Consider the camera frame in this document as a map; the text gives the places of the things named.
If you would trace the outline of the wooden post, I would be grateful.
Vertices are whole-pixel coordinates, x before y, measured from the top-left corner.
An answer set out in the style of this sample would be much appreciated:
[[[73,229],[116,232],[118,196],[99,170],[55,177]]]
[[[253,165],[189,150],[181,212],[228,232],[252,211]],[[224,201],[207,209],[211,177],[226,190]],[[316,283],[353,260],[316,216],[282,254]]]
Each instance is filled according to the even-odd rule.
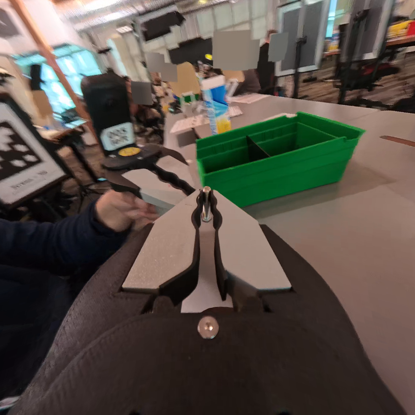
[[[18,14],[19,18],[22,20],[28,32],[32,36],[34,42],[38,46],[41,55],[44,56],[51,68],[54,69],[59,81],[67,91],[71,100],[73,101],[78,115],[89,124],[89,127],[91,127],[91,120],[88,113],[85,111],[84,106],[81,104],[77,95],[70,86],[70,83],[66,79],[66,76],[61,71],[59,65],[56,62],[55,55],[53,53],[51,46],[48,44],[46,37],[41,32],[38,25],[35,23],[34,19],[30,15],[28,9],[24,5],[24,2],[21,0],[12,0],[10,1],[10,3],[11,6],[14,8],[15,12]]]

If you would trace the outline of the grey panel on stand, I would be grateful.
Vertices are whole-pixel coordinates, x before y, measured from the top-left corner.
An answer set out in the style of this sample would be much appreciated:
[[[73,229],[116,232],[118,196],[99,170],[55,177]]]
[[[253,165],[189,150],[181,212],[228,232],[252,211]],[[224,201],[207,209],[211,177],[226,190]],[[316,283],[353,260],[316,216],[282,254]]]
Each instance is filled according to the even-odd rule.
[[[329,0],[282,1],[276,9],[277,31],[287,34],[287,50],[276,75],[318,70],[324,52]]]

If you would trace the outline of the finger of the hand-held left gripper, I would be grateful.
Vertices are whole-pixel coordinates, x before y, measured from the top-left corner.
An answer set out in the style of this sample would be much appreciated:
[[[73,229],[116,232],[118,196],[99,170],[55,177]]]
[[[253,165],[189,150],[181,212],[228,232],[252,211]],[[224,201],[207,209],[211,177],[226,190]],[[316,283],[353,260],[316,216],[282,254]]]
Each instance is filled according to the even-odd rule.
[[[176,166],[180,164],[188,166],[186,159],[181,153],[160,145],[156,145],[156,149],[158,150],[157,166]]]
[[[160,165],[162,170],[174,174],[179,183],[184,182],[187,190],[179,188],[178,184],[172,184],[173,180],[162,180],[148,169],[129,170],[122,177],[139,187],[139,193],[143,201],[154,205],[158,210],[170,210],[189,195],[196,191],[188,165]]]

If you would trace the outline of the large window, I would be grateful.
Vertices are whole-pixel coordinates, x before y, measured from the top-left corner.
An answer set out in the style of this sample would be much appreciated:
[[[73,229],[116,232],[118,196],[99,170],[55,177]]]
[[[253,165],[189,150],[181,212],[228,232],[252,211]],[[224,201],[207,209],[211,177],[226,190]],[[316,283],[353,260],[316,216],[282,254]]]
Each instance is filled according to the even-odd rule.
[[[101,67],[96,60],[96,54],[74,44],[63,44],[54,49],[55,60],[78,97],[83,97],[81,80],[90,75],[101,74]],[[22,73],[35,81],[39,80],[39,88],[48,97],[52,110],[61,114],[75,108],[68,92],[60,82],[55,70],[39,53],[12,55],[14,62]]]

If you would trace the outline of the blue yellow wipes canister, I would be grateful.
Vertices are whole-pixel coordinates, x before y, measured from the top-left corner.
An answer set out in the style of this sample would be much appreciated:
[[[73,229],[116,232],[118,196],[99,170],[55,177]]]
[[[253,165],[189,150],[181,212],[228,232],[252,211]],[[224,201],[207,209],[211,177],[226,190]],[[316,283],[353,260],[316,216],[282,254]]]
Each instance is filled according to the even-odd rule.
[[[229,105],[226,101],[226,79],[224,75],[205,78],[200,83],[203,101],[207,109],[212,135],[231,130]]]

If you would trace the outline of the black bin divider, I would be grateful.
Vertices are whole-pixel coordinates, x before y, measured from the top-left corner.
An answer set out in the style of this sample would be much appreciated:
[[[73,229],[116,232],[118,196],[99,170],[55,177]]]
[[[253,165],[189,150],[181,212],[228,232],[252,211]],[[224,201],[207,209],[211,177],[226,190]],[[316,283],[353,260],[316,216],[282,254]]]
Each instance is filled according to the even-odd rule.
[[[246,136],[248,161],[250,163],[268,159],[270,155],[263,150],[249,135]]]

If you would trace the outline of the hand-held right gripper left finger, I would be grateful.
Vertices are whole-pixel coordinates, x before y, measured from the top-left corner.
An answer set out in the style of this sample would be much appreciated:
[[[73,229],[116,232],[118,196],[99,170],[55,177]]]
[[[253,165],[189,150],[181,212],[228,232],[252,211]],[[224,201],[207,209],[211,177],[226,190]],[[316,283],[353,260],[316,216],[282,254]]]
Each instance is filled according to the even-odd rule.
[[[198,283],[200,191],[158,218],[140,249],[122,290],[170,298],[178,305]]]

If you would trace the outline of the brown strip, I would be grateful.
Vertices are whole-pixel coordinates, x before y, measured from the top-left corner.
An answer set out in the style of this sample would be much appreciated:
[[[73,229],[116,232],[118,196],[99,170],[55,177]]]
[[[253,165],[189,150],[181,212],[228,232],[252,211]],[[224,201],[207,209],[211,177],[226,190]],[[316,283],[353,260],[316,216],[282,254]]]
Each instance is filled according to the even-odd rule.
[[[408,140],[408,139],[402,139],[399,137],[393,137],[393,136],[380,136],[381,139],[387,140],[387,141],[391,141],[391,142],[395,142],[395,143],[399,143],[399,144],[403,144],[409,147],[415,147],[415,142]]]

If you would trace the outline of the person's left hand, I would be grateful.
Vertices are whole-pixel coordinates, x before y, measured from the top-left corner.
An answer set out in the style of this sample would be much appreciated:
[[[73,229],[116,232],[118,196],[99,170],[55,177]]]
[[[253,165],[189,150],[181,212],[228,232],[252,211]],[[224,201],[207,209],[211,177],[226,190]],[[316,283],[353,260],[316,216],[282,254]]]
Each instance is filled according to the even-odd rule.
[[[153,223],[159,215],[155,206],[132,193],[109,190],[95,202],[97,220],[108,229],[123,232]]]

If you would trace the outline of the tan board on white stand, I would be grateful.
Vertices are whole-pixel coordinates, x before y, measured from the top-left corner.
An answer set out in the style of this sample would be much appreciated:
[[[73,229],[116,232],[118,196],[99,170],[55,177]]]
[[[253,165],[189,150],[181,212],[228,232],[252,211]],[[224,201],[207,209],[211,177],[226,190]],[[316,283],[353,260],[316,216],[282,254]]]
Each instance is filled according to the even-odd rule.
[[[48,96],[43,90],[32,91],[32,97],[33,97],[34,104],[38,109],[39,115],[42,118],[53,115],[54,112],[50,105]]]
[[[183,62],[176,67],[178,80],[175,94],[178,96],[188,93],[200,95],[200,81],[194,66],[189,62]]]

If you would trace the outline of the framed marker sign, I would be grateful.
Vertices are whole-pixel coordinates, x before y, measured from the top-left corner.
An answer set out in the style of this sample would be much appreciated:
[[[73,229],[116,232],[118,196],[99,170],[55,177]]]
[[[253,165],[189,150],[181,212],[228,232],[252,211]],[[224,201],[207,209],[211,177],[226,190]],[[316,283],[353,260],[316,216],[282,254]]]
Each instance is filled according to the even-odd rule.
[[[13,209],[71,178],[65,163],[8,93],[0,95],[0,204]]]

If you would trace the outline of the silver bolt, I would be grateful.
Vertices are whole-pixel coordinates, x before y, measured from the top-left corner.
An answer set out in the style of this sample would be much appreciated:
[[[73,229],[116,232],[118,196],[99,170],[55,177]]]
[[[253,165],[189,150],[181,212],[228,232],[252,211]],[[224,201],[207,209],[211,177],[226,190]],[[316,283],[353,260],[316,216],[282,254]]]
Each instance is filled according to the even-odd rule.
[[[211,212],[211,188],[209,186],[204,186],[199,195],[200,201],[200,219],[204,223],[209,223],[213,216]]]

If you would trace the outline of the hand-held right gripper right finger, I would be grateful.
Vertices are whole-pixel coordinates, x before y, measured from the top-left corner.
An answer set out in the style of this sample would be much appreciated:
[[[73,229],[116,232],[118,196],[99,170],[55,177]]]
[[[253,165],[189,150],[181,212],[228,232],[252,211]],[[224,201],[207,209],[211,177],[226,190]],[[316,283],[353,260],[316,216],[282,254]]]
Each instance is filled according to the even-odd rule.
[[[213,190],[215,271],[223,300],[290,290],[292,285],[256,219]]]

